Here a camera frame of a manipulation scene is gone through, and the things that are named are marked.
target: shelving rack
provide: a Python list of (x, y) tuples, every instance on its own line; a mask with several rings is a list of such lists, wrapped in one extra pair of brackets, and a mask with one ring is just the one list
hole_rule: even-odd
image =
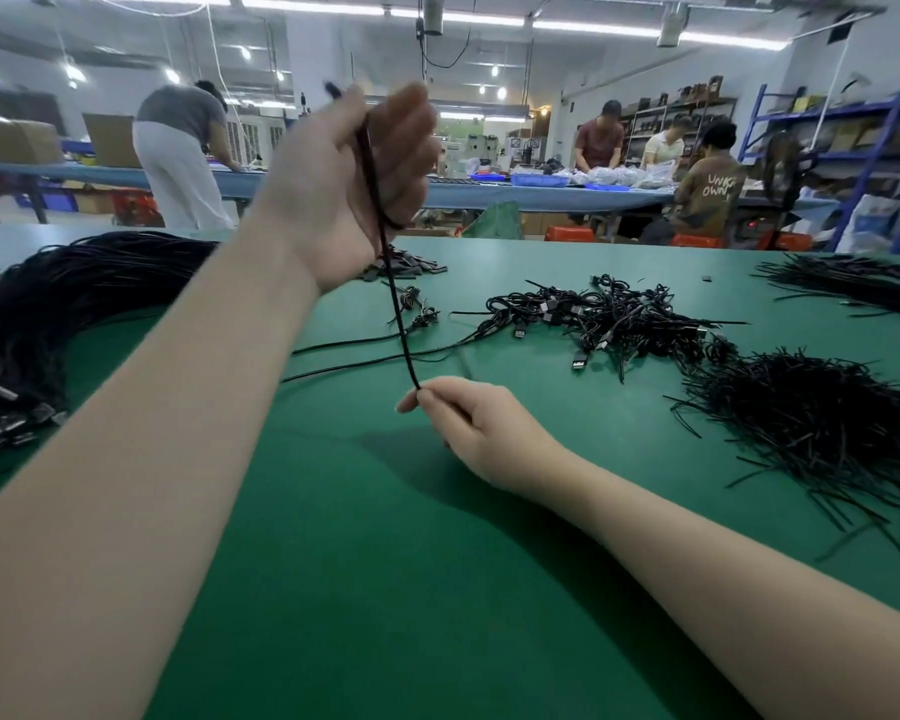
[[(760, 92), (756, 96), (756, 103), (753, 105), (753, 113), (750, 115), (749, 126), (746, 129), (743, 143), (740, 146), (739, 160), (744, 163), (747, 159), (758, 160), (763, 154), (760, 152), (750, 151), (756, 143), (771, 133), (789, 129), (794, 124), (816, 122), (823, 117), (824, 121), (836, 121), (840, 119), (859, 119), (859, 118), (875, 118), (877, 116), (885, 116), (883, 129), (880, 137), (871, 148), (860, 151), (821, 151), (817, 154), (819, 161), (830, 162), (860, 162), (863, 164), (863, 170), (857, 179), (857, 183), (853, 188), (850, 198), (840, 204), (840, 221), (834, 230), (833, 237), (827, 244), (828, 252), (832, 253), (837, 249), (844, 232), (851, 223), (853, 210), (860, 204), (864, 194), (867, 192), (867, 182), (874, 174), (877, 166), (881, 162), (900, 161), (900, 153), (888, 153), (887, 146), (893, 140), (894, 135), (898, 131), (900, 125), (900, 91), (889, 100), (881, 100), (872, 103), (856, 103), (852, 105), (839, 106), (836, 108), (824, 108), (821, 110), (805, 111), (801, 113), (766, 113), (761, 114), (760, 109), (763, 107), (765, 99), (794, 99), (796, 96), (785, 93), (767, 93), (767, 84), (764, 83), (760, 87)], [(757, 137), (754, 137), (754, 129), (759, 124), (767, 124), (767, 130)], [(891, 253), (900, 253), (900, 229), (897, 230), (890, 247)]]
[[(631, 145), (635, 141), (643, 141), (651, 138), (663, 131), (663, 127), (666, 126), (667, 122), (667, 114), (668, 113), (695, 113), (698, 109), (702, 108), (703, 110), (700, 112), (700, 125), (696, 128), (696, 131), (691, 131), (684, 138), (693, 137), (694, 143), (690, 149), (689, 157), (693, 158), (693, 155), (697, 151), (697, 138), (700, 136), (701, 132), (704, 129), (703, 119), (707, 116), (708, 110), (710, 108), (718, 108), (723, 106), (730, 106), (730, 113), (728, 118), (733, 118), (733, 111), (737, 106), (737, 99), (733, 97), (719, 97), (719, 98), (708, 98), (707, 100), (687, 100), (684, 102), (674, 102), (667, 103), (666, 105), (659, 105), (653, 108), (644, 108), (641, 111), (637, 111), (636, 113), (628, 113), (625, 116), (621, 116), (621, 121), (630, 121), (629, 131), (626, 134), (626, 153), (624, 154), (624, 164), (639, 164), (643, 161), (642, 156), (631, 157)], [(637, 119), (646, 119), (651, 117), (660, 117), (659, 125), (655, 128), (653, 132), (641, 131), (637, 133), (635, 131), (635, 124)]]

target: brown t-shirt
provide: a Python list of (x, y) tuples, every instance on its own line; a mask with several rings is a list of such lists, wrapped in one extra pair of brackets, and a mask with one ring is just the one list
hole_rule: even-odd
[(676, 190), (674, 198), (682, 207), (671, 217), (674, 229), (688, 235), (720, 237), (746, 179), (747, 170), (728, 154), (697, 161)]
[(607, 167), (613, 153), (624, 146), (624, 127), (614, 123), (608, 131), (597, 127), (597, 119), (588, 120), (576, 130), (574, 149), (583, 151), (583, 160), (593, 167)]

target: man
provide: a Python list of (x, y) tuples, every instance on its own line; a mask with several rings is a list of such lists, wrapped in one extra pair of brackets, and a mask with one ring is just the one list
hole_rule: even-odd
[(674, 235), (722, 237), (747, 179), (747, 170), (731, 156), (737, 126), (728, 120), (711, 125), (700, 142), (703, 158), (680, 182), (673, 196), (679, 209), (668, 221), (652, 222), (640, 235), (644, 245), (669, 245)]
[(574, 162), (577, 169), (589, 172), (594, 167), (616, 169), (620, 166), (624, 146), (621, 110), (619, 100), (608, 100), (597, 118), (588, 120), (576, 130)]
[(202, 147), (234, 172), (227, 104), (209, 80), (165, 85), (148, 95), (133, 121), (133, 148), (169, 229), (230, 229), (224, 198)]
[(643, 161), (640, 163), (640, 168), (646, 169), (655, 164), (666, 164), (672, 161), (675, 171), (684, 155), (684, 136), (691, 129), (693, 129), (693, 119), (686, 114), (675, 117), (669, 128), (650, 137), (647, 146), (643, 149)]

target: white pants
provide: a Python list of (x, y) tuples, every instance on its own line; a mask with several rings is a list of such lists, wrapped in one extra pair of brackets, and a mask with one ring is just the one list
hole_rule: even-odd
[(168, 229), (233, 227), (197, 139), (163, 123), (135, 120), (133, 148)]

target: workbench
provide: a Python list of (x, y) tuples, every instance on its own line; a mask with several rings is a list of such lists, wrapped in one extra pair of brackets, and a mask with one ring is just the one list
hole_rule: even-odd
[[(235, 200), (238, 209), (253, 199), (264, 174), (261, 171), (235, 172), (213, 168), (219, 192), (225, 200)], [(119, 187), (150, 190), (150, 183), (142, 168), (88, 167), (83, 164), (0, 164), (0, 173), (19, 180), (19, 190), (30, 194), (36, 202), (39, 180), (71, 180), (89, 184), (108, 184)], [(588, 214), (622, 212), (647, 205), (668, 205), (673, 192), (634, 189), (629, 192), (602, 192), (579, 187), (515, 187), (509, 184), (454, 184), (431, 181), (424, 208), (427, 209), (486, 209), (490, 205), (516, 202), (522, 212), (565, 212)], [(836, 209), (832, 199), (801, 199), (793, 207), (800, 216), (822, 223)], [(741, 207), (766, 207), (762, 196), (745, 196)], [(45, 221), (40, 209), (37, 219)]]
[[(0, 260), (26, 256), (37, 236), (85, 234), (0, 225)], [(532, 288), (525, 278), (579, 290), (609, 273), (670, 286), (678, 313), (750, 322), (724, 329), (744, 353), (806, 347), (900, 380), (900, 315), (850, 318), (835, 298), (775, 302), (781, 291), (753, 272), (782, 253), (444, 238), (396, 247), (449, 267), (413, 283), (440, 311), (437, 326), (410, 335), (414, 350), (464, 337), (481, 318), (451, 310), (482, 310)], [(348, 283), (317, 304), (297, 345), (378, 336), (392, 316), (383, 284)], [(152, 324), (80, 335), (68, 360), (74, 402)], [(395, 341), (317, 351), (286, 374), (397, 352)], [(839, 534), (791, 478), (726, 488), (753, 469), (737, 456), (754, 455), (694, 413), (702, 438), (677, 422), (663, 398), (684, 394), (675, 363), (637, 360), (621, 384), (602, 355), (572, 370), (574, 353), (561, 329), (536, 324), (524, 339), (500, 333), (416, 369), (504, 384), (586, 459), (900, 610), (900, 555), (878, 532), (817, 564)], [(394, 360), (277, 388), (148, 720), (756, 717), (604, 550), (471, 475), (419, 411), (395, 413), (409, 386)], [(0, 468), (28, 454), (4, 453)]]

